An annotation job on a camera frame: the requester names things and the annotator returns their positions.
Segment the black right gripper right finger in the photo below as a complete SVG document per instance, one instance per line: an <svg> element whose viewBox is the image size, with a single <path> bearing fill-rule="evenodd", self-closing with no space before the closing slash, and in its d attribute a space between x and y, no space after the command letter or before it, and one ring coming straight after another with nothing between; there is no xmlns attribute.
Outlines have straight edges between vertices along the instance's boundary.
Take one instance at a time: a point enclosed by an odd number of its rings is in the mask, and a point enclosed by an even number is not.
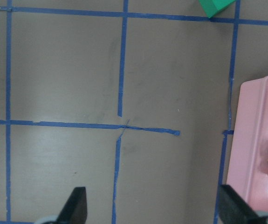
<svg viewBox="0 0 268 224"><path fill-rule="evenodd" d="M258 215L226 184L219 187L218 212L224 224L268 224L268 215Z"/></svg>

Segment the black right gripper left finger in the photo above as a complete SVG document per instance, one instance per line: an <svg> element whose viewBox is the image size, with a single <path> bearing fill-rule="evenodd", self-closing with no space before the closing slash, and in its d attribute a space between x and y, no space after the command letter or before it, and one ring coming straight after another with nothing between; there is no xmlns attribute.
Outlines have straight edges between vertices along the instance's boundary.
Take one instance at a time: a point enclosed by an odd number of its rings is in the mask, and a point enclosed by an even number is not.
<svg viewBox="0 0 268 224"><path fill-rule="evenodd" d="M76 187L56 219L56 224L85 224L88 216L85 187Z"/></svg>

